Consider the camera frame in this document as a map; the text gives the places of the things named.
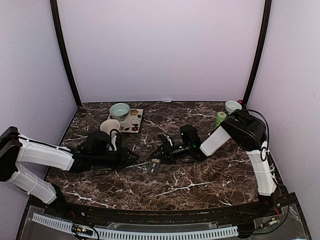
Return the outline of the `grey weekly pill organizer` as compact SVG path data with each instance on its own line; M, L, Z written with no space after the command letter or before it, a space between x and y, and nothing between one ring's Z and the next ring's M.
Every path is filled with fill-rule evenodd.
M147 168L147 173L152 176L156 176L160 167L160 163L151 161Z

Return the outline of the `green pill bottle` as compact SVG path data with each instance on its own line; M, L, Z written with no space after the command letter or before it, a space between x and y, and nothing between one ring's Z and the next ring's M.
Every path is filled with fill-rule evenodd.
M223 111L219 111L215 120L215 129L227 118L227 114Z

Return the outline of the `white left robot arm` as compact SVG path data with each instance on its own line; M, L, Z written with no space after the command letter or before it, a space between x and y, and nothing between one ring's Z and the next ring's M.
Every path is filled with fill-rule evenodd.
M51 183L40 179L24 167L24 163L49 166L71 173L83 173L92 167L121 170L139 160L139 155L123 144L121 133L96 130L90 132L78 147L55 146L30 139L10 126L0 136L0 180L8 182L32 195L60 218L67 218L70 206L62 199L63 194Z

